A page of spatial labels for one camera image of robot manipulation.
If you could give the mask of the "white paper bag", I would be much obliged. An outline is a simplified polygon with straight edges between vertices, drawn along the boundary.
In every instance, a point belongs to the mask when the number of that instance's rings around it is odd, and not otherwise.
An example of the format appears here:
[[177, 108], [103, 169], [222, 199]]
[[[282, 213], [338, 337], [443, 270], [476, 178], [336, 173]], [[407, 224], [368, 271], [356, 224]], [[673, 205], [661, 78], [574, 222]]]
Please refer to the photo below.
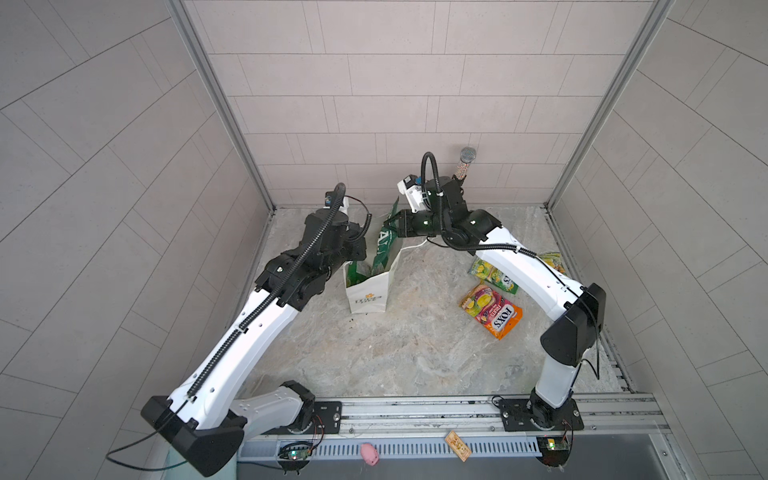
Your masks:
[[[382, 226], [383, 216], [376, 216], [372, 220], [369, 231], [366, 238], [366, 259], [365, 261], [370, 267], [376, 251], [377, 236]], [[405, 255], [407, 252], [422, 247], [426, 244], [423, 238], [399, 238], [397, 237], [392, 249], [392, 255], [390, 257], [390, 264], [387, 270], [377, 276], [371, 273], [371, 277], [365, 282], [346, 287], [345, 274], [347, 262], [343, 265], [343, 278], [345, 281], [345, 293], [349, 303], [349, 307], [352, 314], [367, 314], [367, 313], [384, 313], [387, 309], [387, 303], [390, 298], [393, 297], [393, 285], [395, 279], [399, 276], [398, 271], [401, 270], [401, 266], [405, 264]]]

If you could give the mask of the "green Fox's spring tea bag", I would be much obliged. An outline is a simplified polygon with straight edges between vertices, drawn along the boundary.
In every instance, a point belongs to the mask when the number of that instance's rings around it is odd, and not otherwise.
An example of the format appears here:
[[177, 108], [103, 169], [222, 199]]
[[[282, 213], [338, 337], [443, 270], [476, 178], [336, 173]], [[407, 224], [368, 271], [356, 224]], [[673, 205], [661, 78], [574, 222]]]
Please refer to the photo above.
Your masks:
[[518, 291], [518, 285], [508, 275], [480, 258], [474, 258], [469, 273], [504, 292], [516, 294]]

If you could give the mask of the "orange Fox's fruits bag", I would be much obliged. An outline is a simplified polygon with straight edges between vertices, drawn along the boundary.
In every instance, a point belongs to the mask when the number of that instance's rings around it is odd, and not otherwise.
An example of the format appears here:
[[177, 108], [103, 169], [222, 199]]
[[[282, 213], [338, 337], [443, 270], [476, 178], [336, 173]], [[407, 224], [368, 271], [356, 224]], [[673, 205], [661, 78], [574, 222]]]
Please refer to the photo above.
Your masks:
[[520, 307], [484, 284], [478, 284], [471, 290], [459, 306], [497, 340], [503, 339], [523, 318]]

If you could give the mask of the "yellow green candy bag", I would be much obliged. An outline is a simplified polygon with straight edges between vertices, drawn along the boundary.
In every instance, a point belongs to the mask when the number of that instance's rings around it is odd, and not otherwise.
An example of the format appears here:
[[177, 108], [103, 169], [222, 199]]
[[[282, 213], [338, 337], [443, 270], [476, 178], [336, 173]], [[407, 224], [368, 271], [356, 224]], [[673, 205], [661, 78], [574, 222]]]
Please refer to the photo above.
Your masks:
[[559, 252], [540, 253], [539, 257], [551, 268], [565, 275], [566, 267]]

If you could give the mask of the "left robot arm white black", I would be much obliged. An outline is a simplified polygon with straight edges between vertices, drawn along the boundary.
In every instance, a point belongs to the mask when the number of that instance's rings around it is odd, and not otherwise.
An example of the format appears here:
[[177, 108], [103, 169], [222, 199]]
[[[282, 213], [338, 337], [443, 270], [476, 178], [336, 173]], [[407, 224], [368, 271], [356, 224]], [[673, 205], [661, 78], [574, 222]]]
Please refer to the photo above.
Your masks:
[[241, 444], [275, 429], [313, 432], [315, 397], [296, 381], [250, 399], [236, 395], [277, 335], [346, 262], [366, 255], [369, 226], [323, 208], [307, 216], [298, 247], [270, 260], [240, 316], [204, 362], [141, 415], [203, 477], [225, 467]]

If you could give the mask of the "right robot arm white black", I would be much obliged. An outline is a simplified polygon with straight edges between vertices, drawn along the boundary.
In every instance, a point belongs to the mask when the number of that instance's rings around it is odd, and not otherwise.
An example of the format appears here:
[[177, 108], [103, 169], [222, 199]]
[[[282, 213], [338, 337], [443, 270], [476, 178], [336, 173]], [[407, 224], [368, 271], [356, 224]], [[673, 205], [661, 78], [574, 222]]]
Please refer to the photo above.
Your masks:
[[573, 385], [585, 353], [602, 331], [605, 291], [595, 283], [585, 287], [554, 270], [490, 213], [469, 210], [461, 181], [454, 177], [424, 181], [409, 175], [398, 182], [398, 191], [409, 207], [385, 221], [388, 229], [400, 238], [439, 236], [447, 247], [490, 263], [552, 320], [540, 337], [546, 357], [526, 410], [539, 430], [573, 428]]

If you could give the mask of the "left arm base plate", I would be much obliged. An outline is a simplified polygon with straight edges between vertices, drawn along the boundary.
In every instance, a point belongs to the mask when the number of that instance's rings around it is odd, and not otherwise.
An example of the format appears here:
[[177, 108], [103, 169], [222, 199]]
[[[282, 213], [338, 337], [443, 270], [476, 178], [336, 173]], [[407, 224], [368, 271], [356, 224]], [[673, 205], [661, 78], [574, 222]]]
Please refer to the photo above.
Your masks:
[[265, 432], [265, 435], [309, 435], [318, 433], [320, 427], [326, 434], [338, 434], [342, 418], [343, 403], [341, 401], [316, 401], [306, 427], [298, 424], [281, 426]]

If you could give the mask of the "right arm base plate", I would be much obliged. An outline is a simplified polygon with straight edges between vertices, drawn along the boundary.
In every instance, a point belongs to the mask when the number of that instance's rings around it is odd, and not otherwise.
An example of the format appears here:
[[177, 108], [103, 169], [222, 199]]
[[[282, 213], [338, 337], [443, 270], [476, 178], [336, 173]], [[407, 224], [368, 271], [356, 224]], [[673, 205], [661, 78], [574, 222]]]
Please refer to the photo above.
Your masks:
[[513, 399], [496, 397], [492, 404], [499, 410], [506, 432], [556, 431], [584, 429], [584, 422], [573, 398], [554, 408], [538, 397]]

